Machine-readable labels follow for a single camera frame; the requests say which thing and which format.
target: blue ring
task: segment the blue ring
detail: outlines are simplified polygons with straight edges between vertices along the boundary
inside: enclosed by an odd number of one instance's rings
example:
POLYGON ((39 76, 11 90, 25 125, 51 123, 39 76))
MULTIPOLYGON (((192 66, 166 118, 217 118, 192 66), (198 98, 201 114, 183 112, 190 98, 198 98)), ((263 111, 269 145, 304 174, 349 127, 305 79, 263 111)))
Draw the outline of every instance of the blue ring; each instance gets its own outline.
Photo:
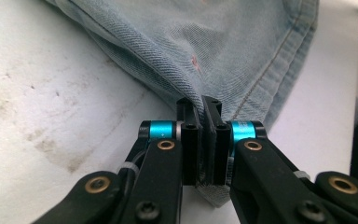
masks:
POLYGON ((173 122, 171 120, 150 121, 150 138, 172 138, 173 122))
POLYGON ((244 138, 255 138, 255 126, 251 121, 231 121, 233 135, 233 150, 231 157, 235 156, 235 146, 244 138))

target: jeans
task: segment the jeans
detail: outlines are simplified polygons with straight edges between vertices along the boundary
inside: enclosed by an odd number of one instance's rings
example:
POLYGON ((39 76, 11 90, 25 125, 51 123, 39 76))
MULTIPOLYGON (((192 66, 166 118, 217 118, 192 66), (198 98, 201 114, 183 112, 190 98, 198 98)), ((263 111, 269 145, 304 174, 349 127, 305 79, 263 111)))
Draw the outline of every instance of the jeans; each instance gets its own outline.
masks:
MULTIPOLYGON (((318 0, 48 0, 119 66, 167 104, 202 95, 223 103, 223 120, 269 129, 296 82, 313 38, 318 0)), ((221 190, 210 201, 219 206, 221 190)))

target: red stain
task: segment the red stain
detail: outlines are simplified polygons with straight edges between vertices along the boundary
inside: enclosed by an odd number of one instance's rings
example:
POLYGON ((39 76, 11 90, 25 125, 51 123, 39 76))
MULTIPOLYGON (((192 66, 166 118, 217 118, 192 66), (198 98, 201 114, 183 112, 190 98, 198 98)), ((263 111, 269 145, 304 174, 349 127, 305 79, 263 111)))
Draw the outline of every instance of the red stain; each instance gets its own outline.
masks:
POLYGON ((194 67, 196 67, 197 71, 199 71, 199 73, 200 73, 200 66, 199 66, 199 64, 197 63, 197 58, 196 58, 196 56, 193 55, 193 56, 191 57, 191 62, 193 63, 194 67))

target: cable tie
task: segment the cable tie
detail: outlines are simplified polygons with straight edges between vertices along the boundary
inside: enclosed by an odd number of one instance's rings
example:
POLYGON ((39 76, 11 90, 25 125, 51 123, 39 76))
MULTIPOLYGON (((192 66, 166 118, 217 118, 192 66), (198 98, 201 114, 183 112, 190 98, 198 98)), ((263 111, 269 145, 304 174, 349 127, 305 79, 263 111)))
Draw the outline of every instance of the cable tie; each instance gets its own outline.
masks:
POLYGON ((294 171, 293 174, 299 179, 299 178, 307 178, 310 180, 310 176, 305 171, 294 171))
POLYGON ((133 172, 135 172, 135 175, 138 175, 139 173, 139 168, 137 165, 135 165, 135 163, 130 162, 130 161, 124 161, 120 167, 118 167, 118 170, 121 169, 131 169, 133 170, 133 172))

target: white table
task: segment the white table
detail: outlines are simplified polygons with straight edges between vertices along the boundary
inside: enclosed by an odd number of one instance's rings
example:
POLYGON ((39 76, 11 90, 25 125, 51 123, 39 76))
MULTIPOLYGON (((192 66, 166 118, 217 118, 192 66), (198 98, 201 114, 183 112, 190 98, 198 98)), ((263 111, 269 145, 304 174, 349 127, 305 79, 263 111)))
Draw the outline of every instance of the white table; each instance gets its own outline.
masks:
MULTIPOLYGON (((323 0, 307 62, 270 139, 300 169, 347 173, 358 1, 323 0)), ((174 119, 152 91, 44 1, 0 1, 0 223, 27 223, 82 176, 116 171, 145 119, 174 119)), ((238 223, 184 189, 182 223, 238 223)))

